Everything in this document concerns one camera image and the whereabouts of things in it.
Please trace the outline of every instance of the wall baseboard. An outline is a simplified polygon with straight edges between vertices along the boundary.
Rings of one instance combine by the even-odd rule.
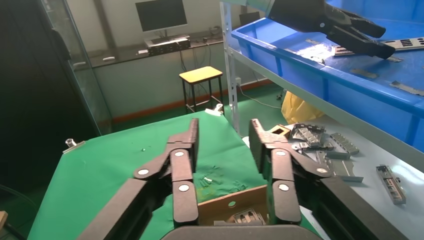
[[[260,79],[258,81],[253,81],[253,82],[247,82],[245,84],[241,85],[241,89],[243,91],[246,90],[250,90],[250,89],[254,89],[257,88],[259,86],[263,86],[263,85],[268,85],[268,84],[272,84],[273,82],[269,79]],[[228,90],[225,89],[222,91],[224,96],[228,95]],[[213,96],[215,96],[216,98],[220,97],[220,92],[213,92],[212,93]],[[196,102],[200,103],[203,101],[206,101],[209,99],[209,95],[202,95],[202,96],[198,96],[196,97]],[[165,105],[160,105],[157,107],[153,107],[153,108],[149,108],[146,110],[142,110],[142,111],[138,111],[138,112],[134,112],[134,113],[130,113],[127,115],[123,115],[123,116],[118,116],[118,117],[114,117],[112,119],[112,122],[114,124],[118,124],[118,123],[123,123],[132,119],[137,119],[137,118],[141,118],[141,117],[146,117],[152,114],[157,114],[157,113],[161,113],[164,111],[168,111],[171,109],[175,109],[175,108],[179,108],[179,107],[184,107],[184,100],[180,100],[180,101],[175,101],[175,102],[171,102]]]

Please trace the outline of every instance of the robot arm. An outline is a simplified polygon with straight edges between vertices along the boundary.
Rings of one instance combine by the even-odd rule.
[[[395,48],[370,39],[386,32],[359,15],[334,7],[325,0],[225,0],[265,12],[267,18],[302,33],[319,32],[356,54],[389,58]]]

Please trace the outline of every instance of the yellow plastic bag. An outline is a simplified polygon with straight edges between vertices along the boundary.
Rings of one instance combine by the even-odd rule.
[[[288,124],[304,122],[324,115],[322,111],[289,91],[285,94],[281,113]]]

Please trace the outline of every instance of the desk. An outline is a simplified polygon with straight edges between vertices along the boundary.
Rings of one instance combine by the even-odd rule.
[[[194,174],[198,202],[266,184],[249,148],[224,116],[197,112],[88,140],[64,154],[41,203],[28,240],[75,240],[134,169],[161,154],[170,135],[199,118]],[[208,187],[201,179],[216,181]],[[173,229],[172,196],[153,213],[142,240],[159,240]],[[310,230],[306,221],[302,225]]]
[[[189,50],[207,46],[204,42],[202,42],[202,38],[191,38],[190,43],[191,43],[191,47],[189,48]],[[207,43],[209,45],[221,44],[223,43],[223,38],[222,36],[217,36],[216,38],[209,39]],[[147,48],[144,44],[124,46],[124,47],[118,47],[116,49],[89,52],[88,57],[91,61],[92,67],[98,68],[98,67],[103,67],[103,66],[108,66],[113,64],[125,63],[128,61],[133,61],[137,59],[149,58],[150,56],[148,53],[139,54],[139,51],[146,50],[146,49]],[[115,57],[114,60],[103,61],[104,58],[108,58],[112,56]]]

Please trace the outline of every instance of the metal shelf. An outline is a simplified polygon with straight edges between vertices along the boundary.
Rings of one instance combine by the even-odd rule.
[[[324,112],[337,122],[345,125],[354,132],[360,134],[372,143],[403,160],[405,163],[413,166],[417,170],[424,172],[424,153],[413,146],[393,137],[392,135],[380,130],[379,128],[353,116],[352,114],[326,102],[325,100],[305,91],[304,89],[286,81],[274,74],[272,71],[259,65],[242,55],[238,49],[238,43],[231,37],[231,5],[221,2],[221,20],[224,36],[224,51],[226,63],[226,76],[228,79],[228,96],[231,108],[231,120],[234,129],[239,132],[239,113],[237,104],[237,83],[235,76],[234,59],[258,72],[277,85],[281,86],[294,95],[302,98],[309,104]]]

